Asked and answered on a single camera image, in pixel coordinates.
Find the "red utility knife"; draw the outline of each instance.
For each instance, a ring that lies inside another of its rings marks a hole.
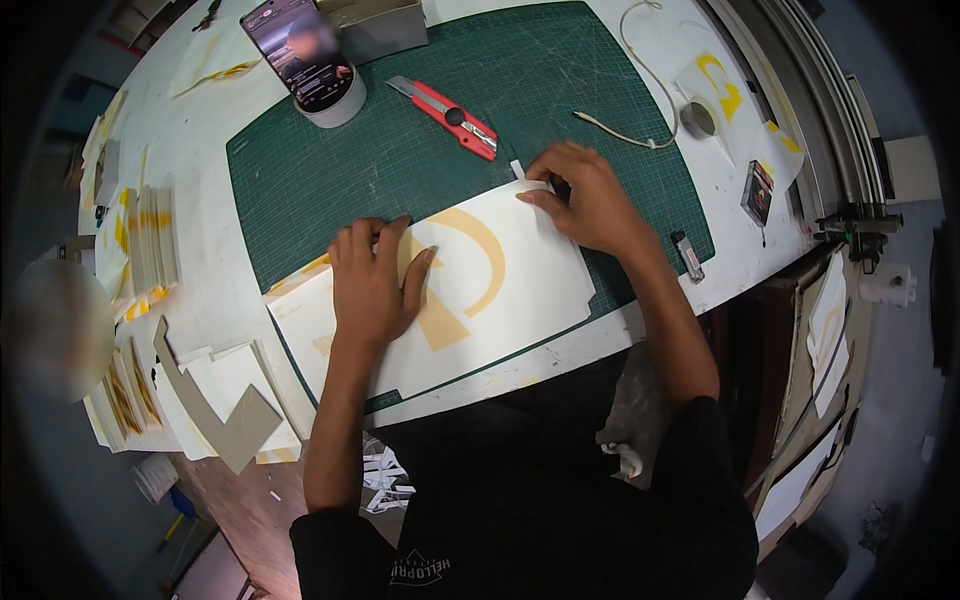
[[[411,82],[397,75],[387,85],[409,97],[414,105],[426,112],[447,131],[457,136],[460,145],[486,160],[496,157],[496,133],[469,112],[420,82]]]

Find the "hand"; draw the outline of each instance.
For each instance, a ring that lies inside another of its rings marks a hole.
[[[428,248],[414,258],[401,289],[396,253],[409,225],[410,217],[389,225],[382,219],[359,219],[340,229],[327,247],[337,316],[334,348],[377,360],[417,317],[423,281],[435,252]],[[376,254],[371,248],[375,243]]]
[[[557,144],[527,169],[528,180],[551,177],[570,185],[569,205],[546,190],[528,191],[520,199],[545,210],[557,231],[580,246],[617,258],[629,253],[646,226],[606,160],[573,142]]]

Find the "green cutting mat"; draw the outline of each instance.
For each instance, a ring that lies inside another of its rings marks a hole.
[[[685,268],[670,232],[683,229],[701,261],[714,255],[676,145],[654,151],[633,146],[571,114],[587,112],[638,139],[666,140],[672,125],[586,4],[486,12],[427,33],[429,45],[359,67],[367,102],[344,126],[312,125],[288,97],[227,143],[237,214],[261,292],[326,252],[337,229],[353,219],[424,219],[514,180],[511,160],[527,167],[543,148],[567,139],[610,162],[678,274]],[[394,75],[424,82],[489,125],[498,135],[496,161],[461,149],[386,86]],[[634,299],[615,260],[589,250],[584,258],[597,290],[591,320]],[[403,399],[409,398],[396,392],[378,396],[368,408]]]

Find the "smartphone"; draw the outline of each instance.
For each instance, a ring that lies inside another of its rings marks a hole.
[[[332,107],[353,85],[339,30],[313,0],[268,0],[240,26],[304,111]]]

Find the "phone holder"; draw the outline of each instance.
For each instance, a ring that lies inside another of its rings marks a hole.
[[[352,63],[350,69],[353,71],[350,88],[335,105],[320,112],[307,112],[297,103],[296,98],[291,97],[290,100],[297,107],[297,111],[311,123],[325,130],[340,127],[356,116],[356,113],[360,112],[360,108],[363,107],[363,103],[367,101],[367,86],[363,83],[360,73]]]

